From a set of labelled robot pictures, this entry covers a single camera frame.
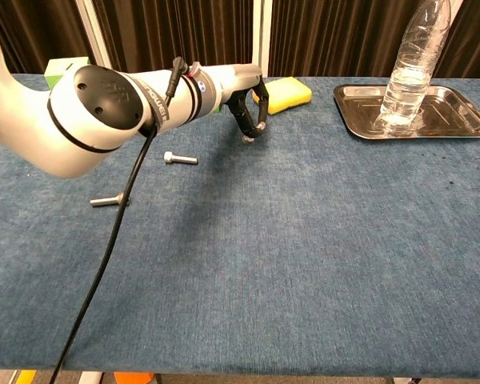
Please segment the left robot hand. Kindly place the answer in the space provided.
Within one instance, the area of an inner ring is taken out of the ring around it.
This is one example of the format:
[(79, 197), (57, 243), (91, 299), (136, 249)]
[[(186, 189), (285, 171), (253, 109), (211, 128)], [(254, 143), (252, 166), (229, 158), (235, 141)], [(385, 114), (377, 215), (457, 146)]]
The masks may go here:
[[(220, 75), (222, 103), (234, 116), (242, 141), (251, 144), (263, 135), (269, 107), (269, 93), (262, 77), (262, 70), (255, 64), (226, 66), (227, 72)], [(258, 120), (254, 122), (246, 106), (246, 96), (252, 90), (258, 97)]]

